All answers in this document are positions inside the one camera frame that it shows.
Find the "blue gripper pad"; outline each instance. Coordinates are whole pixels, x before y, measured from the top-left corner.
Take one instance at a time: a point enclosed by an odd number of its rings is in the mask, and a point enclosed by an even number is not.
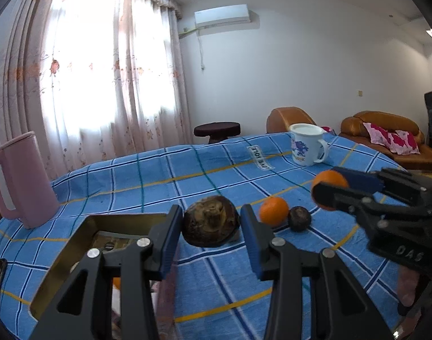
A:
[[[152,260],[149,271],[153,280],[162,280],[170,271],[178,245],[183,222],[183,210],[176,204],[167,214],[166,221],[150,229],[149,238],[153,243]]]
[[[252,271],[261,281],[271,280],[270,270],[279,267],[270,254],[270,241],[274,238],[272,229],[257,220],[250,204],[241,208],[240,222]]]
[[[345,169],[338,166],[332,169],[343,175],[347,180],[350,189],[361,190],[373,194],[382,191],[384,188],[384,183],[377,178],[375,174]]]

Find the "orange leather sofa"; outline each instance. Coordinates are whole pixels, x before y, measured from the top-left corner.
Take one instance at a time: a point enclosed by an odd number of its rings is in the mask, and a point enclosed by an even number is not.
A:
[[[414,135],[420,154],[397,155],[382,145],[370,143],[369,133],[363,123],[373,123],[388,131],[409,131]],[[340,136],[385,154],[405,169],[432,170],[432,148],[424,144],[425,137],[418,125],[406,117],[380,111],[363,111],[344,119],[340,131]]]
[[[299,107],[278,107],[266,120],[267,133],[283,133],[293,124],[315,124],[315,121]]]

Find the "white mug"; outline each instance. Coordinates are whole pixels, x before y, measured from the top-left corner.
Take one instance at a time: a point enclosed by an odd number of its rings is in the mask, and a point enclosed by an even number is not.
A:
[[[292,133],[293,161],[301,166],[321,163],[328,157],[329,145],[323,140],[324,129],[312,124],[293,124]]]

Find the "fabric label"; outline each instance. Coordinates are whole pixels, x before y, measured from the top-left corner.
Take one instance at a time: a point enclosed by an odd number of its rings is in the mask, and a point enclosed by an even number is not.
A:
[[[263,157],[262,150],[259,146],[251,145],[251,146],[247,147],[247,149],[251,153],[252,158],[259,169],[261,169],[261,170],[274,169],[274,167],[272,167],[268,162],[266,162],[265,158]]]

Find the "blue plaid tablecloth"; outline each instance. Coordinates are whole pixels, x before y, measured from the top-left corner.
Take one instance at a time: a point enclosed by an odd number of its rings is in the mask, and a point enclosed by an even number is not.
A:
[[[0,221],[0,257],[8,260],[2,285],[0,317],[7,328],[27,340],[36,324],[29,312],[45,273],[87,215],[95,213],[167,212],[186,209],[202,197],[220,193],[240,208],[250,203],[257,213],[267,196],[283,197],[312,214],[310,229],[276,231],[299,249],[318,252],[348,234],[338,254],[364,286],[389,326],[397,314],[397,267],[366,249],[353,217],[318,208],[310,197],[314,176],[332,166],[362,171],[398,167],[386,156],[348,139],[325,135],[330,155],[325,163],[299,166],[292,161],[287,133],[233,138],[209,145],[182,145],[104,161],[73,171],[52,185],[61,203],[46,224],[26,230],[19,221]],[[253,159],[257,146],[263,163]],[[380,194],[383,203],[396,203]],[[175,303],[176,324],[184,339],[262,339],[270,304],[270,281],[252,273],[244,240],[219,248],[198,248],[180,238]],[[309,283],[303,280],[303,338],[310,336]]]

